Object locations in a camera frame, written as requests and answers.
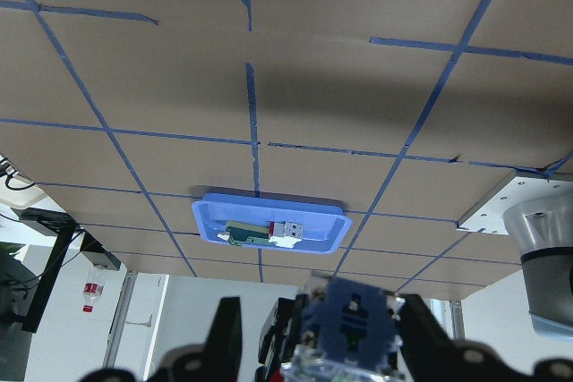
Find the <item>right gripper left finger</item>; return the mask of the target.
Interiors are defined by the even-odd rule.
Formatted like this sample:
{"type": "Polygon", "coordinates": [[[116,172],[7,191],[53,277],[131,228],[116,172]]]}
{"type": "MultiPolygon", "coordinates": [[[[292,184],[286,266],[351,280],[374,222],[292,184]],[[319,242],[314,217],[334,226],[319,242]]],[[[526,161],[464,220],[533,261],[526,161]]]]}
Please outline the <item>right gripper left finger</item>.
{"type": "Polygon", "coordinates": [[[237,381],[243,351],[241,301],[238,296],[225,297],[212,321],[201,353],[199,381],[237,381]]]}

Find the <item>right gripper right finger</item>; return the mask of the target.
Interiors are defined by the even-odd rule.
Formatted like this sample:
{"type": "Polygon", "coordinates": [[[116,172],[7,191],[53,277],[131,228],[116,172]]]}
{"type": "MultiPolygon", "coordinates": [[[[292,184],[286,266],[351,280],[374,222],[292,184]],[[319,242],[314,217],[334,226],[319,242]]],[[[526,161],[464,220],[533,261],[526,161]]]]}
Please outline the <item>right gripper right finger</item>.
{"type": "Polygon", "coordinates": [[[404,294],[398,315],[401,354],[414,381],[453,381],[456,345],[417,294],[404,294]]]}

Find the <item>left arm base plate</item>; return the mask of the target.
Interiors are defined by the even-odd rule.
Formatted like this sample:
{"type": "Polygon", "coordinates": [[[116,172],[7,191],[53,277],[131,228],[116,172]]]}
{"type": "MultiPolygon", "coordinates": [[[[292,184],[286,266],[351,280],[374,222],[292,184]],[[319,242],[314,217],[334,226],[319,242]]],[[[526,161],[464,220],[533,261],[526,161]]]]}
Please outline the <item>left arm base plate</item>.
{"type": "Polygon", "coordinates": [[[503,215],[509,209],[534,199],[571,194],[572,174],[555,174],[547,179],[534,173],[510,173],[457,221],[457,229],[508,235],[503,215]]]}

